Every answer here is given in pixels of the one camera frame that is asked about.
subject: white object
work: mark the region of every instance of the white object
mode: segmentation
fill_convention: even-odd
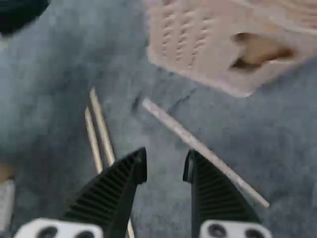
[[[237,175],[224,161],[222,161],[215,153],[209,150],[206,145],[196,139],[188,132],[179,122],[169,116],[164,110],[146,98],[143,101],[143,107],[153,114],[167,128],[178,135],[186,144],[201,153],[206,159],[212,162],[220,171],[222,171],[230,180],[238,183],[238,185],[248,192],[256,201],[264,207],[269,207],[269,202],[266,201],[257,191],[254,190],[247,182]]]
[[[200,238],[272,238],[272,235],[255,223],[209,220],[202,224]]]
[[[9,179],[0,184],[0,232],[5,232],[10,224],[14,205],[15,185]]]
[[[81,237],[80,234],[82,237],[104,237],[102,229],[96,225],[39,218],[23,225],[14,238],[76,238]]]

